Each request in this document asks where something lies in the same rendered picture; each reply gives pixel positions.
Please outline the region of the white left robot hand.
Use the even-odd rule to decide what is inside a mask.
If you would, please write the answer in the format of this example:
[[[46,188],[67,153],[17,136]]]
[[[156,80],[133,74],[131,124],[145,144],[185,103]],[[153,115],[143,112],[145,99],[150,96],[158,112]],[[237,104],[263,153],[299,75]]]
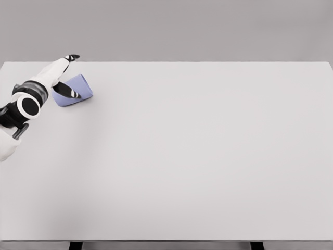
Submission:
[[[68,69],[71,62],[80,58],[80,55],[69,54],[62,57],[47,66],[43,73],[43,79],[48,89],[53,89],[56,93],[66,98],[81,98],[81,95],[74,89],[60,81],[60,77]]]

